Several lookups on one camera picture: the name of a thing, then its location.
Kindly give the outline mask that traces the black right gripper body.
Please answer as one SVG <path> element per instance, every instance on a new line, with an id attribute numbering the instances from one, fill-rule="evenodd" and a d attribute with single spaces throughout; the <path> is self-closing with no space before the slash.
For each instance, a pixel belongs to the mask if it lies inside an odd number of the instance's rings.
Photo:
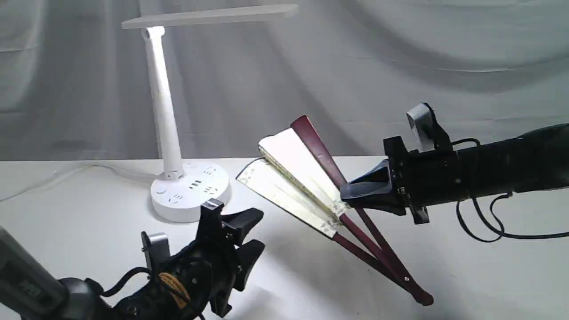
<path id="1" fill-rule="evenodd" d="M 415 224 L 429 222 L 427 207 L 467 199 L 468 178 L 453 144 L 428 152 L 408 151 L 400 136 L 384 140 L 391 182 Z"/>

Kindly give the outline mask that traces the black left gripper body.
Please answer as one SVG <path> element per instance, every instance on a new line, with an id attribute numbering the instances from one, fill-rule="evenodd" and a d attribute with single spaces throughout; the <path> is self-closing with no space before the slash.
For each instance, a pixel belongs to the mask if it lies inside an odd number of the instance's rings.
<path id="1" fill-rule="evenodd" d="M 222 230 L 224 203 L 201 205 L 195 239 L 150 271 L 148 301 L 154 318 L 203 318 L 207 306 L 224 317 L 238 272 L 236 246 Z"/>

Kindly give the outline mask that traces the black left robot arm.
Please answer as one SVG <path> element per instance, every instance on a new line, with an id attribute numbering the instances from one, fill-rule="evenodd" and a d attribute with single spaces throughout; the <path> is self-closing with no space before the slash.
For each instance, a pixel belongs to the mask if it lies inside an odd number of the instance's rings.
<path id="1" fill-rule="evenodd" d="M 1 303 L 23 320 L 193 320 L 224 317 L 232 290 L 243 291 L 265 245 L 245 242 L 263 219 L 257 208 L 222 215 L 205 201 L 196 237 L 171 255 L 164 233 L 141 233 L 146 267 L 132 268 L 108 290 L 86 278 L 54 278 L 6 229 L 1 229 Z"/>

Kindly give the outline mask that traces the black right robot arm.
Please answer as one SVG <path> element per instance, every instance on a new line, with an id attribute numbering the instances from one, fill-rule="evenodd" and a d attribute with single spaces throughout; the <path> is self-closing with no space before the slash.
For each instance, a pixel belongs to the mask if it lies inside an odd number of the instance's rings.
<path id="1" fill-rule="evenodd" d="M 414 223 L 425 224 L 430 205 L 568 187 L 567 124 L 460 150 L 408 151 L 399 136 L 384 144 L 385 160 L 341 186 L 341 199 L 350 207 L 397 216 L 410 209 Z"/>

